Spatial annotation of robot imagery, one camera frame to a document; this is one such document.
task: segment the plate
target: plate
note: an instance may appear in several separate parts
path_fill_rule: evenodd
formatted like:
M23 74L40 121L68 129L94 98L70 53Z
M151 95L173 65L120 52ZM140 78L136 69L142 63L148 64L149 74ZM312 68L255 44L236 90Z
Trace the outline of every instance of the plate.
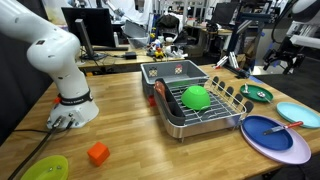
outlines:
M291 148L292 137L286 130L278 131L268 135L263 132L278 126L279 124L263 116L248 116L243 120L242 128L247 136L255 143L265 148L283 151Z
M262 98L262 97L259 97L257 95L258 92L263 92L266 96L267 99L269 99L269 101L272 101L273 99L273 95L271 92L269 92L268 90L260 87L260 86L255 86L255 85L249 85L248 84L248 91L250 92L249 94L247 93L243 93L245 89L245 85L241 86L240 87L240 92L241 94L248 98L248 99L251 99L253 101L257 101L257 102L268 102L265 98Z
M32 165L21 180L66 180L68 178L68 160L64 156L53 155L41 159Z
M311 109L300 106L298 104L281 102L277 104L278 113L287 121L297 122L303 121L302 127L319 128L320 116Z
M276 120L269 119L270 121L274 121L279 125L284 125ZM265 155L266 157L285 164L303 164L306 163L311 157L311 151L307 144L307 142L293 129L287 129L288 133L291 135L293 140L293 145L290 149L285 151L274 151L267 149L263 146L252 141L246 133L243 131L241 127L241 132L246 139L246 141L257 151L261 154Z

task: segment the laboratory room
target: laboratory room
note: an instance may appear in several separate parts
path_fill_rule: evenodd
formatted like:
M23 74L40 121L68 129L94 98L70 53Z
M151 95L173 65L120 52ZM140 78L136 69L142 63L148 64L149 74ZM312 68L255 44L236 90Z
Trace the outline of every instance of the laboratory room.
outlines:
M320 179L320 0L1 0L0 179Z

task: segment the green plate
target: green plate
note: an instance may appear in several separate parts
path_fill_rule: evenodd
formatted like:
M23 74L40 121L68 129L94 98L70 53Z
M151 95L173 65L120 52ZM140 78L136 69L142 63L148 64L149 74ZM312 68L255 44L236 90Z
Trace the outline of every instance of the green plate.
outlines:
M257 101L257 102L268 102L269 101L272 101L273 99L273 95L271 92L269 92L268 90L262 88L262 87L259 87L259 86L255 86L255 85L249 85L248 84L248 91L250 92L249 94L247 93L243 93L245 89L245 85L241 86L240 87L240 92L241 94L248 98L248 99L251 99L253 101ZM262 97L259 97L258 96L258 92L263 92L265 94L265 97L268 99L266 100L266 98L262 98Z
M64 156L54 155L32 165L21 180L66 180L67 178L68 160Z

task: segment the wooden countertop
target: wooden countertop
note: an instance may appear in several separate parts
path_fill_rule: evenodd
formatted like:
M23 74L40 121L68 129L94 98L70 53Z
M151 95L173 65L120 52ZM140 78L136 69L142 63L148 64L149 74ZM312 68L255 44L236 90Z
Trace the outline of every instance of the wooden countertop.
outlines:
M266 88L278 102L298 101L267 84L236 79L226 69L201 66L211 78L219 76L237 90L244 83ZM157 107L150 107L143 94L141 72L87 77L100 112L80 129L53 135L18 177L38 160L63 155L69 162L69 179L245 179L283 164L253 149L239 130L229 129L186 137L183 143L165 130ZM46 129L46 120L57 95L51 85L17 129ZM255 103L250 115L259 114L287 123L270 104ZM312 153L320 152L320 129L296 127ZM7 179L45 135L13 132L0 147L0 179ZM109 147L110 157L95 167L87 150L96 142Z
M152 57L146 55L146 51L144 49L132 49L130 45L120 45L122 47L129 47L128 51L136 52L137 59L126 60L124 58L119 57L112 57L108 56L104 59L96 61L99 66L113 66L113 65L134 65L134 64L142 64L142 63L153 63L155 62ZM126 51L106 51L106 52L99 52L96 53L107 53L110 55L124 55ZM168 57L168 61L175 61L175 60L183 60L184 58L173 58ZM90 67L97 67L96 63L93 60L85 60L81 63L80 59L77 59L77 64L79 68L90 68Z

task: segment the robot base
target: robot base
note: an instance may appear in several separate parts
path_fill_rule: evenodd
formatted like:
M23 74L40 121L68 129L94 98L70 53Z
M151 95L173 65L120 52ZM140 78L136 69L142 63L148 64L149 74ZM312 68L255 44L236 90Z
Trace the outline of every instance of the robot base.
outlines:
M59 128L66 128L70 121L73 121L71 128L81 128L94 119L98 113L99 108L94 101L86 101L74 106L56 104L51 110L50 117L47 121L47 127L51 129L55 120L60 116L63 116L64 120Z

